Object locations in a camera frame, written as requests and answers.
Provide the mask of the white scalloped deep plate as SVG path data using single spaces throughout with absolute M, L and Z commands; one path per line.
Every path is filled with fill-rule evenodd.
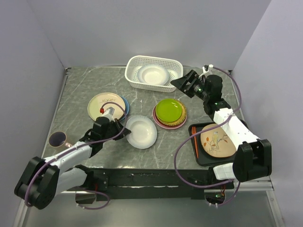
M 139 68 L 137 78 L 144 84 L 164 85 L 169 80 L 169 72 L 161 65 L 147 64 Z

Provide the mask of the cream plate with branch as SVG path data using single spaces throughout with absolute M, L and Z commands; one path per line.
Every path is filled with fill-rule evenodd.
M 89 114 L 90 118 L 95 121 L 97 119 L 97 117 L 100 117 L 101 116 L 100 109 L 101 109 L 102 105 L 104 103 L 108 103 L 108 102 L 114 102 L 116 104 L 119 104 L 123 108 L 124 111 L 126 109 L 125 102 L 119 95 L 117 95 L 115 93 L 104 92 L 104 93 L 100 93 L 100 94 L 94 96 L 89 101 L 87 110 L 88 110 L 88 114 Z M 106 104 L 104 106 L 104 110 L 106 110 L 110 107 L 114 108 L 114 110 L 115 110 L 114 114 L 113 114 L 114 119 L 119 120 L 124 115 L 121 108 L 114 104 Z

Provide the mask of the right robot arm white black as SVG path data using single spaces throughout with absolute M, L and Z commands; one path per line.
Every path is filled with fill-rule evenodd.
M 222 98 L 223 80 L 220 76 L 198 75 L 191 70 L 171 84 L 188 97 L 197 96 L 203 100 L 205 113 L 222 128 L 237 149 L 232 163 L 213 167 L 213 173 L 207 177 L 210 187 L 218 188 L 233 179 L 242 183 L 271 175 L 271 143 L 254 135 L 235 115 L 238 109 L 231 109 Z

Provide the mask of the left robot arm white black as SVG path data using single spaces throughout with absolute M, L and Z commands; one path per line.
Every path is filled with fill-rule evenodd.
M 108 176 L 97 177 L 81 161 L 96 155 L 109 140 L 120 140 L 131 131 L 117 119 L 99 117 L 84 136 L 70 148 L 47 158 L 32 158 L 14 189 L 29 207 L 41 210 L 63 191 L 80 187 L 90 193 L 103 194 Z

